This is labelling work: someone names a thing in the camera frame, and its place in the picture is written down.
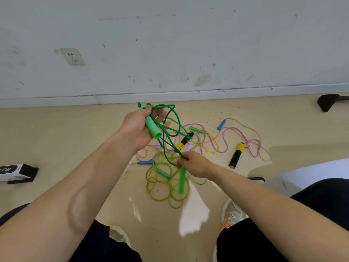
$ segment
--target person's left hand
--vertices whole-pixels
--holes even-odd
[[[128,113],[118,130],[118,133],[123,138],[129,139],[134,153],[146,147],[153,139],[146,126],[146,117],[151,114],[151,107],[151,105],[147,105],[146,109]],[[161,122],[166,117],[166,114],[166,111],[163,109],[156,109],[153,112],[153,116],[158,122]],[[168,127],[170,124],[171,122],[168,121],[165,123],[165,126]]]

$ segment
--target baseboard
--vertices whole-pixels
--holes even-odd
[[[219,89],[188,92],[0,99],[0,108],[27,108],[35,106],[94,105],[135,102],[171,102],[261,96],[333,94],[342,92],[349,92],[349,83]]]

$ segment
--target forearm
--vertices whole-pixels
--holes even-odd
[[[349,233],[305,205],[223,167],[214,181],[290,261],[349,261]]]
[[[69,260],[132,158],[127,147],[115,134],[0,227],[2,261]]]

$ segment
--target person's right arm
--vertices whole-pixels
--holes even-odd
[[[349,232],[331,220],[201,154],[183,156],[177,167],[215,182],[289,261],[349,261]]]

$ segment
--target person's left arm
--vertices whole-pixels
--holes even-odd
[[[131,158],[152,140],[145,126],[150,113],[147,106],[127,114],[120,129],[68,176],[1,226],[1,260],[68,261]],[[166,112],[153,115],[161,121]]]

